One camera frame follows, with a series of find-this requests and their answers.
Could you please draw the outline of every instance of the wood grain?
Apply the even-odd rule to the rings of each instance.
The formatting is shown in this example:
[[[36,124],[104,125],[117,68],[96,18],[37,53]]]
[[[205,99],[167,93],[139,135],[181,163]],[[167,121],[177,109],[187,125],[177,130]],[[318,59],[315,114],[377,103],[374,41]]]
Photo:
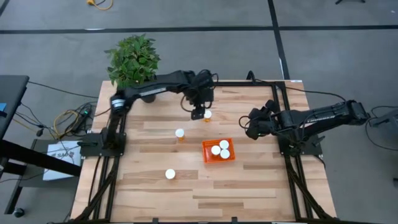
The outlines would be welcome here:
[[[302,83],[286,81],[287,86],[303,89]],[[110,82],[102,84],[96,114],[109,108],[115,92]],[[307,110],[305,93],[287,90],[293,110]],[[257,141],[246,137],[238,119],[252,108],[260,108],[272,99],[271,88],[217,87],[211,122],[191,121],[180,108],[182,95],[163,93],[146,104],[134,103],[126,123],[127,146],[120,160],[112,222],[293,221],[292,201],[284,159],[274,136]],[[283,100],[279,93],[280,103]],[[98,116],[93,130],[106,125],[109,113]],[[185,130],[185,140],[174,136]],[[201,142],[207,139],[233,138],[236,160],[222,164],[204,164]],[[87,205],[88,193],[97,158],[83,163],[72,217]],[[323,165],[312,156],[303,156],[303,168],[309,191],[330,215],[335,209]],[[176,178],[167,180],[164,172],[176,170]],[[103,217],[107,197],[103,197]],[[305,215],[300,199],[302,215]]]

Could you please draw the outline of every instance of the green leaves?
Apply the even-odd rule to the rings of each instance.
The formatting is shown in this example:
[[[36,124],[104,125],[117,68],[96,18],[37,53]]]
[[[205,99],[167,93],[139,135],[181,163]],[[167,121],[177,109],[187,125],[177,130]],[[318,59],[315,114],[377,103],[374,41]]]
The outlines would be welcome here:
[[[160,60],[153,48],[154,39],[146,39],[145,34],[132,36],[118,42],[118,48],[105,50],[111,59],[107,68],[112,85],[119,88],[136,86],[154,79]]]

